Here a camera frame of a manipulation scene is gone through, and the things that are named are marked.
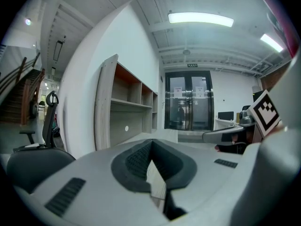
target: white ceiling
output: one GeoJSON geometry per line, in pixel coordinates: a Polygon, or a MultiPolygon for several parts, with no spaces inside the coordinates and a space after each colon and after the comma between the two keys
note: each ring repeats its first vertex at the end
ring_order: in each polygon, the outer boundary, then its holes
{"type": "MultiPolygon", "coordinates": [[[[48,39],[47,67],[63,72],[76,47],[106,15],[129,0],[59,0],[48,39]],[[65,40],[58,62],[55,45],[65,40]]],[[[137,0],[149,23],[163,67],[199,67],[261,76],[288,58],[260,40],[266,33],[282,46],[267,20],[263,0],[137,0]],[[215,24],[170,24],[168,13],[206,12],[234,19],[231,28],[215,24]],[[189,56],[183,50],[189,49],[189,56]]]]}

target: glass door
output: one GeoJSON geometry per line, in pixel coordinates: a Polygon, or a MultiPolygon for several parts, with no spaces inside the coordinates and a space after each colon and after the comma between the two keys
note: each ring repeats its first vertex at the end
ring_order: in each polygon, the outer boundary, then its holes
{"type": "Polygon", "coordinates": [[[209,71],[166,73],[165,128],[213,130],[209,71]]]}

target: ceiling light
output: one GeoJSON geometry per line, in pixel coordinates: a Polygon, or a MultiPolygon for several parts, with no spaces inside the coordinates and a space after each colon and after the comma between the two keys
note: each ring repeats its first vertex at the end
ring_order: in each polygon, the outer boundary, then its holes
{"type": "Polygon", "coordinates": [[[53,60],[58,61],[58,57],[60,56],[62,46],[63,46],[63,42],[58,40],[55,45],[55,52],[53,54],[53,60]]]}
{"type": "Polygon", "coordinates": [[[30,18],[27,18],[27,19],[25,19],[25,23],[26,23],[26,25],[31,25],[32,24],[32,21],[30,20],[30,18]]]}
{"type": "Polygon", "coordinates": [[[168,19],[171,24],[183,23],[183,22],[200,22],[200,23],[212,23],[220,24],[228,27],[232,27],[234,20],[232,18],[223,17],[220,15],[210,13],[170,13],[168,19]]]}
{"type": "Polygon", "coordinates": [[[190,54],[191,54],[191,52],[190,52],[190,50],[189,50],[189,49],[186,49],[186,50],[184,50],[184,51],[183,51],[183,54],[184,54],[184,55],[190,55],[190,54]]]}
{"type": "Polygon", "coordinates": [[[264,34],[260,39],[266,42],[271,47],[273,47],[275,50],[277,50],[277,52],[281,52],[283,50],[283,48],[277,42],[275,42],[271,37],[269,37],[266,34],[264,34]]]}

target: exit sign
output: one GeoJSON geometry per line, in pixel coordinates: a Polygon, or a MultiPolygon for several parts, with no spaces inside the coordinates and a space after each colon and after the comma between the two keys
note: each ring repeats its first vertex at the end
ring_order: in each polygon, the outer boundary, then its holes
{"type": "Polygon", "coordinates": [[[188,68],[197,68],[198,64],[187,64],[188,68]]]}

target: stair railing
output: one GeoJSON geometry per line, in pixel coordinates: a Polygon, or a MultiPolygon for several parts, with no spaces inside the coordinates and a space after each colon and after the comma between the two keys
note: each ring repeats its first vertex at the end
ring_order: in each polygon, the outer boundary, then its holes
{"type": "Polygon", "coordinates": [[[42,72],[37,78],[31,83],[30,79],[25,81],[25,86],[22,96],[22,107],[21,107],[21,125],[26,125],[29,118],[29,107],[30,101],[34,98],[34,102],[38,101],[38,94],[41,82],[45,76],[45,69],[42,69],[42,72]]]}
{"type": "Polygon", "coordinates": [[[26,62],[26,57],[24,57],[21,65],[11,71],[9,74],[7,74],[3,79],[0,80],[0,95],[3,93],[3,91],[13,82],[15,81],[15,84],[17,84],[20,81],[21,74],[28,70],[29,68],[34,68],[36,65],[36,62],[40,56],[40,53],[37,54],[37,56],[28,62],[26,62]]]}

